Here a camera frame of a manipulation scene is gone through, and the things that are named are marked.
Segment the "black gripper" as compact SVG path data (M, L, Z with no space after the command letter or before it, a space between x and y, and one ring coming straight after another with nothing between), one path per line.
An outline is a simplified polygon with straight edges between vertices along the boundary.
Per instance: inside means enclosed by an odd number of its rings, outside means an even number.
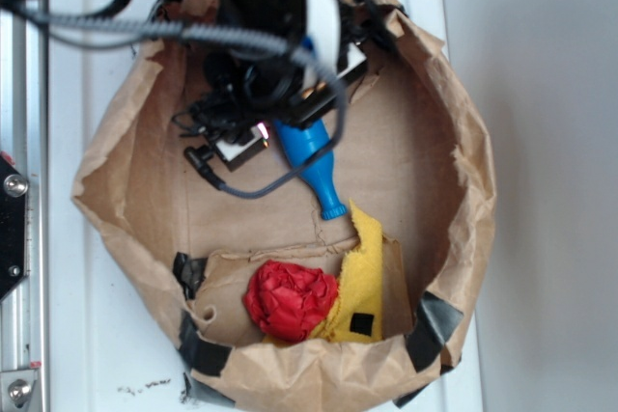
M218 0L221 37L204 62L211 87L172 122L214 144L230 172L269 147L265 121L307 128L346 118L344 90L367 72L352 53L364 38L353 4L364 0Z

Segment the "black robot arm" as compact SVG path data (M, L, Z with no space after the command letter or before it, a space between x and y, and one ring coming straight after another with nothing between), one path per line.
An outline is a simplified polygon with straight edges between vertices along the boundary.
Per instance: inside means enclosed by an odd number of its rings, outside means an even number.
M33 14L32 20L211 44L203 61L208 92L173 117L184 136L204 138L202 146L184 154L205 179L214 179L212 158L236 169L264 149L270 126L283 133L294 168L312 158L330 159L339 136L325 132L323 116L343 112L344 89L367 69L360 44L369 28L357 24L352 11L364 0L217 1L212 26L174 19L125 24L117 16L130 0L112 0L78 17ZM21 2L1 5L25 14Z

